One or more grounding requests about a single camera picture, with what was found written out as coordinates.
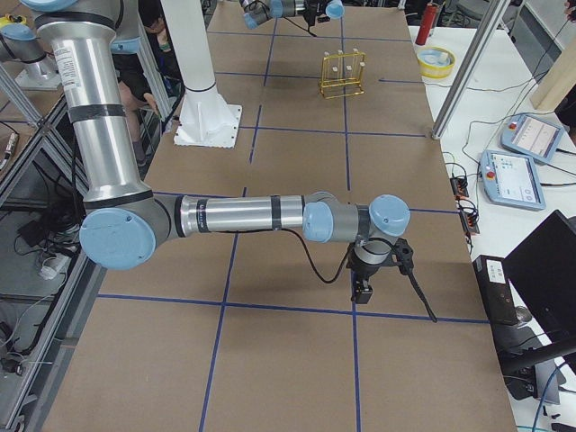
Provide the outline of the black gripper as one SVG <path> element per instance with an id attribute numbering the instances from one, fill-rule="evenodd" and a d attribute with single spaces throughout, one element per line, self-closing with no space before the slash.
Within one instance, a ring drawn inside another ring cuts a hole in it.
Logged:
<path id="1" fill-rule="evenodd" d="M 373 243 L 383 243 L 386 251 L 372 251 L 367 247 Z M 346 267 L 352 274 L 352 303 L 368 303 L 373 294 L 369 284 L 371 276 L 375 275 L 381 267 L 396 266 L 402 275 L 407 276 L 413 283 L 413 249 L 407 240 L 397 240 L 392 244 L 389 240 L 373 240 L 370 244 L 355 246 L 351 244 Z"/>
<path id="2" fill-rule="evenodd" d="M 326 14 L 326 0 L 304 0 L 302 16 L 308 25 L 315 25 L 318 18 Z"/>

